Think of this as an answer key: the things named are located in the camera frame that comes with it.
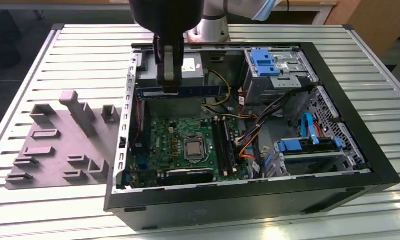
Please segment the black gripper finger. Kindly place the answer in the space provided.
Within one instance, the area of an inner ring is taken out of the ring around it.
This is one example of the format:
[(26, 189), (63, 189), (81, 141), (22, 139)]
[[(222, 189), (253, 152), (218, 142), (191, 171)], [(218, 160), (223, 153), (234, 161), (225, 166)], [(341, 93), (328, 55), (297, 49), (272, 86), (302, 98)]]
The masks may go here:
[(153, 36), (155, 81), (165, 94), (174, 94), (182, 84), (183, 38)]

